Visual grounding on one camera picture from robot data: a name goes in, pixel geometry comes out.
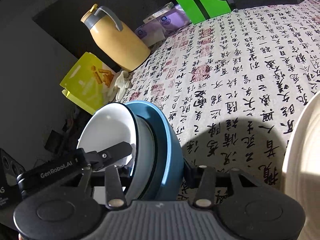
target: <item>ribbed gray surface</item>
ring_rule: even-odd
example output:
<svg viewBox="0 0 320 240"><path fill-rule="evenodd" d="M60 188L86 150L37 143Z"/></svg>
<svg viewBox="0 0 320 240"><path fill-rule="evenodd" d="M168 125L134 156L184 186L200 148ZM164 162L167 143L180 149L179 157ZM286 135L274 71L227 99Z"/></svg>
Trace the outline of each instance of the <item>ribbed gray surface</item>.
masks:
<svg viewBox="0 0 320 240"><path fill-rule="evenodd" d="M99 228L83 240L235 240L210 212L185 201L133 201L123 211L109 212Z"/></svg>

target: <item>yellow thermos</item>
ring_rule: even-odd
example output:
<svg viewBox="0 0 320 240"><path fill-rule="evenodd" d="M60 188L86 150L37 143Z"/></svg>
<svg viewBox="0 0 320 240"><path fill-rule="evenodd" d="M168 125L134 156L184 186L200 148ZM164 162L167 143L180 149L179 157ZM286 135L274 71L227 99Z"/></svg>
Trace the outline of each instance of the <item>yellow thermos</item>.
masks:
<svg viewBox="0 0 320 240"><path fill-rule="evenodd" d="M96 44L122 69L131 72L150 55L150 49L107 7L95 4L82 17Z"/></svg>

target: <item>tablecloth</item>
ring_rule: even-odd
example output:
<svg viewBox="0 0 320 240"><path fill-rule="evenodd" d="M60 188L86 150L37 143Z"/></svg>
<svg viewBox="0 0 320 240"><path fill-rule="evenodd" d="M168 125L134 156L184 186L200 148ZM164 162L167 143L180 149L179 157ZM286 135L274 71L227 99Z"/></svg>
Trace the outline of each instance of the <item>tablecloth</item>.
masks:
<svg viewBox="0 0 320 240"><path fill-rule="evenodd" d="M193 164L279 187L292 129L320 86L320 1L299 2L186 26L133 72L122 102L157 105ZM193 194L183 183L178 198Z"/></svg>

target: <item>thermos handle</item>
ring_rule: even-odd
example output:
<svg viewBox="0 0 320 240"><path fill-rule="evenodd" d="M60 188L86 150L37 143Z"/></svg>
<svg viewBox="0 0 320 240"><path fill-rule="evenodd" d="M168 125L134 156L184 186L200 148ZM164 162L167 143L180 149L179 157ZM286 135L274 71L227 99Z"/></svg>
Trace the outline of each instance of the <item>thermos handle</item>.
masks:
<svg viewBox="0 0 320 240"><path fill-rule="evenodd" d="M115 22L118 31L122 31L122 30L123 30L122 22L121 22L121 21L119 20L119 18L114 14L113 11L111 11L108 7L100 6L100 7L97 9L97 11L94 13L94 15L97 16L99 10L105 12L107 15L110 16L110 18Z"/></svg>

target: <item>blue bowl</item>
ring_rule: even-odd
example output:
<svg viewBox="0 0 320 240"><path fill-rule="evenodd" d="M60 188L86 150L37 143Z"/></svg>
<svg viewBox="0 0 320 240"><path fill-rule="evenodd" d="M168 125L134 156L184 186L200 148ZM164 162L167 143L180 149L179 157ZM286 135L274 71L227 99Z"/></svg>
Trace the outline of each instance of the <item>blue bowl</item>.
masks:
<svg viewBox="0 0 320 240"><path fill-rule="evenodd" d="M179 140L162 111L147 101L125 105L146 120L155 136L156 165L142 200L175 200L183 178L183 155Z"/></svg>

